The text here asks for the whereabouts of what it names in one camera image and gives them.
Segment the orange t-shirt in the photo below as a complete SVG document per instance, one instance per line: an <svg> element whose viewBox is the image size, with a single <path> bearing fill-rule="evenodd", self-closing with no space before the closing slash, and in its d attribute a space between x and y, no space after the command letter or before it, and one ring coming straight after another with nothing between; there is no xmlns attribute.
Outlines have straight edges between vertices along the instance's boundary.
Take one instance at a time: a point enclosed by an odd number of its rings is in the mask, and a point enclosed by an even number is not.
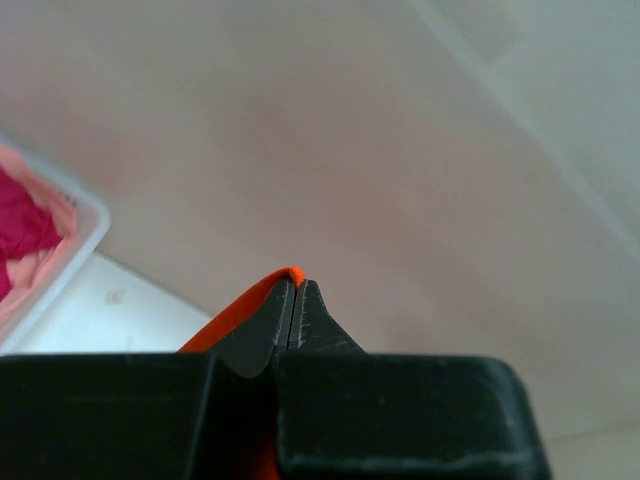
<svg viewBox="0 0 640 480"><path fill-rule="evenodd" d="M203 352L216 345L256 313L263 305L274 285L283 278L290 280L293 283L294 289L297 290L305 280L305 274L298 266L280 268L268 274L211 319L179 349L179 352Z"/></svg>

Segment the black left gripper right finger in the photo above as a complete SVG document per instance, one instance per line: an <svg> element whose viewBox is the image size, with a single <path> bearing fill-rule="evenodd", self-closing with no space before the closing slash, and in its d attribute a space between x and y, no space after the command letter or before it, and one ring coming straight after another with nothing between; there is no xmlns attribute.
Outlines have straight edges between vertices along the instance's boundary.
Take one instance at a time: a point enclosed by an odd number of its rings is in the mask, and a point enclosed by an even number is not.
<svg viewBox="0 0 640 480"><path fill-rule="evenodd" d="M284 479L548 479L527 390L486 356L363 351L303 283L275 368Z"/></svg>

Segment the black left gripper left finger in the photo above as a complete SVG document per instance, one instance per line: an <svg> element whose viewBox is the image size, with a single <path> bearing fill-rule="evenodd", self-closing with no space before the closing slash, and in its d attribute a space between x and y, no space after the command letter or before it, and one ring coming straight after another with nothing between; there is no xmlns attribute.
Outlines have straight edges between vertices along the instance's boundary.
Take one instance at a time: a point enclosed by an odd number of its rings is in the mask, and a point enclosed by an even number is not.
<svg viewBox="0 0 640 480"><path fill-rule="evenodd" d="M5 479L275 479L275 358L296 290L197 353L1 360Z"/></svg>

